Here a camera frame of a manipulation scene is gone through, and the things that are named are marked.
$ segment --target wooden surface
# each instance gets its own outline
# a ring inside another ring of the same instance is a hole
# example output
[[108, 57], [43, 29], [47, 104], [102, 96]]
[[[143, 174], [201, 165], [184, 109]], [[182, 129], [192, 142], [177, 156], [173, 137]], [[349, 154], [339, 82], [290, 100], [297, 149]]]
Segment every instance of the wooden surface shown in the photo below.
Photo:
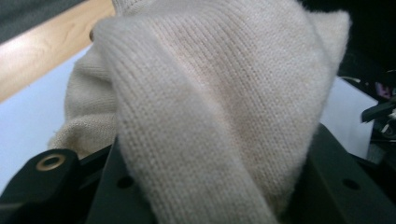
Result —
[[111, 0], [89, 0], [0, 45], [0, 102], [89, 46], [92, 27], [111, 15]]

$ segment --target cream wool garment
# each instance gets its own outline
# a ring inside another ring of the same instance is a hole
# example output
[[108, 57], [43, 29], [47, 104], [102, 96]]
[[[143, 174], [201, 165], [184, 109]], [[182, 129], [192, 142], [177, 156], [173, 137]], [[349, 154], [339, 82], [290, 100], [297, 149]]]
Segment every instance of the cream wool garment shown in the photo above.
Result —
[[160, 223], [277, 223], [347, 43], [344, 12], [292, 0], [115, 0], [50, 147], [116, 133]]

